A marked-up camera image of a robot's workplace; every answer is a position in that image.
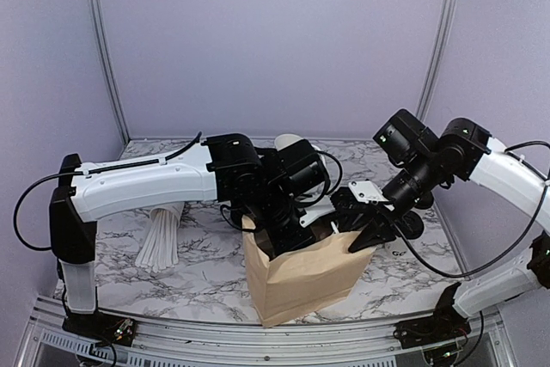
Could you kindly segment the white paper coffee cup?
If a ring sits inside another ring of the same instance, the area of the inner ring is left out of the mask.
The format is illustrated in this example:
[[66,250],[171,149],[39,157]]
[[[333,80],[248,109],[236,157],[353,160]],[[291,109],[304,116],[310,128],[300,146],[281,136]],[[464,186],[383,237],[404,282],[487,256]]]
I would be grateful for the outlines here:
[[404,243],[404,241],[399,238],[392,242],[387,242],[384,246],[388,256],[394,258],[394,259],[413,259],[414,256],[409,250],[408,246]]

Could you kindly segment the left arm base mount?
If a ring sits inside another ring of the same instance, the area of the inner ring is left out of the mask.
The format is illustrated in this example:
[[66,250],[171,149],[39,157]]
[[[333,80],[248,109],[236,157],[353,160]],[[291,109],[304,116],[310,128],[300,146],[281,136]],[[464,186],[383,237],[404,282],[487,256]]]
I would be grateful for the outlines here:
[[92,315],[69,313],[62,325],[65,332],[95,339],[102,346],[120,345],[130,347],[133,343],[137,322],[129,317],[95,311]]

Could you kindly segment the right aluminium frame post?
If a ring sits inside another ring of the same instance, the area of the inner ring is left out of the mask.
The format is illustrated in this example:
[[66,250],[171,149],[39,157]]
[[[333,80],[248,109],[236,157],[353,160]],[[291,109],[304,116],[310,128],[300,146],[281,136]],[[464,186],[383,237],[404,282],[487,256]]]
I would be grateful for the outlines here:
[[437,79],[446,45],[448,44],[450,32],[455,17],[457,0],[443,0],[437,24],[434,44],[431,50],[431,57],[423,83],[422,92],[416,108],[416,116],[424,121],[429,112],[430,104],[435,95]]

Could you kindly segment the brown paper bag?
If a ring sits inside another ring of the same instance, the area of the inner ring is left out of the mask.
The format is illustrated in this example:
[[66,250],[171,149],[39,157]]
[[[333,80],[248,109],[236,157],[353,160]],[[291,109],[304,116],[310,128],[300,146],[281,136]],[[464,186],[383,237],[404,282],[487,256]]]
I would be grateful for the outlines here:
[[247,287],[263,327],[275,327],[346,299],[376,248],[350,253],[357,231],[336,233],[325,217],[314,222],[317,242],[271,258],[266,232],[253,234],[254,221],[241,223]]

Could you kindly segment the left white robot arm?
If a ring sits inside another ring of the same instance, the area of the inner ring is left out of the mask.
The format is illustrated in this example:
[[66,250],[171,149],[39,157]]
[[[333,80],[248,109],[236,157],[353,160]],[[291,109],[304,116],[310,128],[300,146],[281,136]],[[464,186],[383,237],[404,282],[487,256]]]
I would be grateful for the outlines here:
[[257,148],[240,133],[196,137],[184,148],[127,162],[83,163],[66,156],[49,204],[51,246],[64,276],[66,305],[91,337],[108,330],[97,309],[95,237],[99,220],[144,207],[186,201],[228,202],[266,231],[274,253],[315,238],[303,220],[311,201],[299,198],[331,185],[320,153],[306,139],[281,149]]

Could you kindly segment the left aluminium frame post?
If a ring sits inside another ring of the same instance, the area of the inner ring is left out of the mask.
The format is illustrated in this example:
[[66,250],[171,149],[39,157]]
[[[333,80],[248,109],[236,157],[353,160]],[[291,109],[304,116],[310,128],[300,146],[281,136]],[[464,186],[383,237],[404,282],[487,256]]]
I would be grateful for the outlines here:
[[127,145],[130,142],[130,133],[125,120],[125,115],[119,96],[119,89],[113,69],[113,63],[108,48],[107,32],[103,19],[101,0],[89,0],[89,9],[101,71],[107,87],[107,96],[113,110],[115,124],[117,126],[121,141],[124,145]]

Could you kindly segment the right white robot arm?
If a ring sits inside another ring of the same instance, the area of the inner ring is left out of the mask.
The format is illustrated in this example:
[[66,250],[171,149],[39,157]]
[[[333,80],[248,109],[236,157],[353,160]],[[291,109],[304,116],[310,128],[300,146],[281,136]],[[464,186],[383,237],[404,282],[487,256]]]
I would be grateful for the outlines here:
[[456,179],[472,181],[513,204],[539,224],[542,232],[516,258],[496,260],[454,275],[440,296],[425,331],[444,339],[481,310],[549,286],[549,176],[516,155],[487,129],[470,119],[451,120],[437,136],[406,109],[398,110],[375,134],[375,142],[400,172],[384,187],[353,181],[330,198],[336,213],[357,223],[361,232],[348,248],[364,248],[403,237],[404,216],[435,187]]

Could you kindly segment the aluminium front rail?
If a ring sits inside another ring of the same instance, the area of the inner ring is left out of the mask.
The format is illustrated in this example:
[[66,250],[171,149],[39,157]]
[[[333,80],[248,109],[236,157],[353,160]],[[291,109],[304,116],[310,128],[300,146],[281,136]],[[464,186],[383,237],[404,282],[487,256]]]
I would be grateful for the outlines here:
[[367,321],[283,325],[182,321],[135,315],[132,345],[93,348],[93,340],[62,329],[59,300],[38,297],[14,366],[422,366],[447,344],[401,347],[399,316]]

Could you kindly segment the aluminium frame post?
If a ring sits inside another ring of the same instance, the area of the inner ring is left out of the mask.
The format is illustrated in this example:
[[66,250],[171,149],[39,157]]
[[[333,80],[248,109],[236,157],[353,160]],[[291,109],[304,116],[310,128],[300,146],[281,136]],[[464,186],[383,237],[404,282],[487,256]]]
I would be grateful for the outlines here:
[[448,44],[450,32],[455,17],[457,0],[443,0],[437,24],[434,44],[431,50],[431,57],[423,83],[422,92],[416,108],[416,116],[424,121],[429,112],[430,104],[435,95],[437,79],[446,45]]
[[115,124],[117,126],[121,141],[124,145],[127,145],[130,142],[130,133],[125,120],[125,115],[119,96],[119,89],[113,69],[113,63],[108,48],[107,32],[103,19],[101,0],[89,0],[89,9],[101,71],[107,87],[107,96],[113,110]]

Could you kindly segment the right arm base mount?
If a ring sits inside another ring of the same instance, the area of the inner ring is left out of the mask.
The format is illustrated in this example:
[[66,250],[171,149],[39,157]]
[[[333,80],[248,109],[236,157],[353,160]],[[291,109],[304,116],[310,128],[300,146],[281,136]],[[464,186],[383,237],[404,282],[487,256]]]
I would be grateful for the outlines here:
[[471,333],[468,316],[454,309],[454,295],[460,282],[448,286],[439,297],[431,315],[400,321],[394,325],[393,336],[403,349],[436,344]]

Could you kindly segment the black plastic cup lid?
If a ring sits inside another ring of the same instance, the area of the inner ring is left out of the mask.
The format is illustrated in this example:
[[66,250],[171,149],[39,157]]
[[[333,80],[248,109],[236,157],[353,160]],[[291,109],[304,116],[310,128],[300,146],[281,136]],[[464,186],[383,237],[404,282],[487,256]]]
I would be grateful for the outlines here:
[[421,216],[414,211],[409,211],[399,218],[396,225],[408,240],[420,238],[425,230]]

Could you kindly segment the stack of white cups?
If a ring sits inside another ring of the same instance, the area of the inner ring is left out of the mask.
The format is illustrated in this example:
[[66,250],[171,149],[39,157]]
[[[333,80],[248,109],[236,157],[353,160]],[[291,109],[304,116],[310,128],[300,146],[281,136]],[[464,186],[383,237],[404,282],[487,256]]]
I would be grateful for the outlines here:
[[285,133],[274,139],[274,147],[280,157],[303,159],[309,156],[317,156],[316,148],[302,136]]

